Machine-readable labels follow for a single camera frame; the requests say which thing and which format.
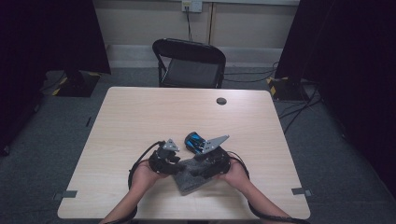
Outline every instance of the gray carpet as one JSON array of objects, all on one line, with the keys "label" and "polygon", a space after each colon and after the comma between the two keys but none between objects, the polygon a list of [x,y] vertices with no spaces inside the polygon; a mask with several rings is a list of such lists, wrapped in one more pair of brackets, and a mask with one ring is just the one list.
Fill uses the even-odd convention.
[{"label": "gray carpet", "polygon": [[[268,70],[227,68],[226,73]],[[61,75],[48,73],[45,85]],[[248,82],[264,76],[227,75],[223,89],[268,90],[264,80]],[[91,98],[54,97],[50,94],[55,86],[46,89],[40,109],[10,145],[10,155],[0,158],[0,223],[97,223],[59,219],[60,201],[53,195],[66,190],[106,90],[157,85],[156,68],[117,68],[100,78]],[[309,95],[313,89],[306,86]],[[281,115],[303,105],[275,102],[275,106]],[[284,129],[292,118],[281,120]],[[395,201],[368,162],[343,138],[337,119],[323,103],[304,110],[290,125],[286,139],[303,187],[313,192],[307,198],[311,223],[396,223]]]}]

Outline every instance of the white wall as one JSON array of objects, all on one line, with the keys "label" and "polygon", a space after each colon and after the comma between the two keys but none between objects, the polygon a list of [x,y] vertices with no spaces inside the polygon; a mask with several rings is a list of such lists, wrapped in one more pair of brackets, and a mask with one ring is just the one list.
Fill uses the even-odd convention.
[{"label": "white wall", "polygon": [[[296,0],[227,0],[203,2],[202,13],[190,13],[192,39],[224,48],[230,58],[246,49],[262,49],[278,60],[297,10]],[[180,1],[94,0],[107,45],[147,46],[164,37],[189,39]]]}]

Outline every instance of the folding chair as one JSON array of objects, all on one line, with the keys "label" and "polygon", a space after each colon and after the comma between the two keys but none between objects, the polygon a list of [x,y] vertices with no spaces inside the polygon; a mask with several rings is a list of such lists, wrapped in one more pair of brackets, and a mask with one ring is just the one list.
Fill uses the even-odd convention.
[{"label": "folding chair", "polygon": [[[164,38],[155,41],[152,49],[158,59],[160,87],[221,88],[226,58],[216,47]],[[168,66],[165,58],[171,59]]]}]

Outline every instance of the wall outlet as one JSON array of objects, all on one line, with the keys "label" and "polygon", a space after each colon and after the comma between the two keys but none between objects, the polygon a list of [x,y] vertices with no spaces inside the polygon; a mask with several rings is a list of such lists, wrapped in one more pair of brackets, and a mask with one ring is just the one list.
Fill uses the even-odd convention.
[{"label": "wall outlet", "polygon": [[192,2],[191,1],[181,1],[181,11],[188,11],[192,10]]},{"label": "wall outlet", "polygon": [[181,11],[202,12],[202,1],[181,1]]}]

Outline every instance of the light wood table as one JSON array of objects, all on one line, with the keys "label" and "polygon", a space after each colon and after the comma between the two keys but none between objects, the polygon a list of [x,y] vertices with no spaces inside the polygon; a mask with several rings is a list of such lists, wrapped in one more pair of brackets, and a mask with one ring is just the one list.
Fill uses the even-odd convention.
[{"label": "light wood table", "polygon": [[[217,104],[220,97],[226,105]],[[205,139],[230,135],[221,146],[242,157],[251,181],[291,216],[310,216],[305,196],[291,192],[301,183],[267,91],[134,87],[108,90],[67,188],[77,195],[63,198],[58,216],[105,217],[128,191],[129,170],[149,146],[172,138],[180,148],[177,155],[190,159],[184,138],[191,132]],[[182,196],[169,176],[148,191],[135,218],[256,217],[243,195],[224,181],[213,180]]]}]

